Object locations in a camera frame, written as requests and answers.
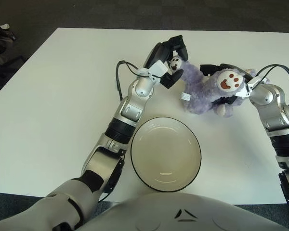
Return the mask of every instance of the paw print patch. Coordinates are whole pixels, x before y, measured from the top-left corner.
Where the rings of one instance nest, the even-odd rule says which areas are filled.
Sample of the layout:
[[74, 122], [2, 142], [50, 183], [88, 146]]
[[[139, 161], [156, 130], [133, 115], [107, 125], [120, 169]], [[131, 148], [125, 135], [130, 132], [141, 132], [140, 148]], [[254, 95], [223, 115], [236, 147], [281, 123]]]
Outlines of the paw print patch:
[[236, 91], [243, 83], [244, 77], [234, 71], [224, 71], [217, 78], [217, 86], [225, 92]]
[[170, 66], [171, 71], [175, 72], [176, 70], [180, 69], [181, 65], [182, 65], [182, 59], [178, 55], [176, 55], [171, 59], [169, 66]]

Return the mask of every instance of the stuffed animal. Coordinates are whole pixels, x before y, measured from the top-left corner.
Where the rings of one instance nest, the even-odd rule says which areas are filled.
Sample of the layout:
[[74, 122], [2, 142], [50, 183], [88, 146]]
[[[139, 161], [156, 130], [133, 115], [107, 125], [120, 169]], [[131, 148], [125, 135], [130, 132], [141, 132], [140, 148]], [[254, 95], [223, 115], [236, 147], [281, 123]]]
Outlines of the stuffed animal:
[[242, 97], [233, 97], [245, 87], [243, 73], [237, 69], [224, 69], [206, 77], [197, 67], [179, 56], [174, 56], [169, 66], [173, 73], [184, 70], [181, 79], [186, 85], [181, 99], [191, 113], [200, 115], [213, 109], [219, 116], [230, 117], [233, 107], [244, 101]]

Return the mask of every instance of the plush toy paw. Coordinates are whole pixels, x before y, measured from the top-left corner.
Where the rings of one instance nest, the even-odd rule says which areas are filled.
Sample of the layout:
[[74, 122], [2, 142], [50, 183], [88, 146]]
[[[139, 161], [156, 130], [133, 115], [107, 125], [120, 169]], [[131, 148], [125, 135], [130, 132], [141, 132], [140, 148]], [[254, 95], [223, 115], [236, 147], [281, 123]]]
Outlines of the plush toy paw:
[[218, 107], [214, 111], [220, 117], [224, 117], [225, 114], [226, 114], [226, 105], [225, 104], [220, 104], [220, 105], [218, 105]]

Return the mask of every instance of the silver robot arm segment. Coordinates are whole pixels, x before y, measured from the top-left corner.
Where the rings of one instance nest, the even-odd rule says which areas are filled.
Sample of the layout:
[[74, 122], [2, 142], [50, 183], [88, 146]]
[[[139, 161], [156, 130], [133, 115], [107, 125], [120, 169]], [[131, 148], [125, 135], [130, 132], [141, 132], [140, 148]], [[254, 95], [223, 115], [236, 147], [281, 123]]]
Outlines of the silver robot arm segment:
[[278, 165], [285, 169], [279, 174], [281, 188], [289, 205], [289, 106], [283, 90], [275, 85], [260, 84], [250, 94], [263, 127], [276, 151]]

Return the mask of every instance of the white bowl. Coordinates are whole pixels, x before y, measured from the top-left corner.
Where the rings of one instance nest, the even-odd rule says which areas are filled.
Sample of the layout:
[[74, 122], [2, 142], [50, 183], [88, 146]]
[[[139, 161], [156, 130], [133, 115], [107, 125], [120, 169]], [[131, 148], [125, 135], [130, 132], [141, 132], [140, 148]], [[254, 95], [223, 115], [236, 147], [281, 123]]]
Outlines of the white bowl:
[[178, 120], [158, 117], [145, 122], [131, 143], [131, 162], [150, 188], [175, 192], [197, 176], [201, 150], [193, 132]]

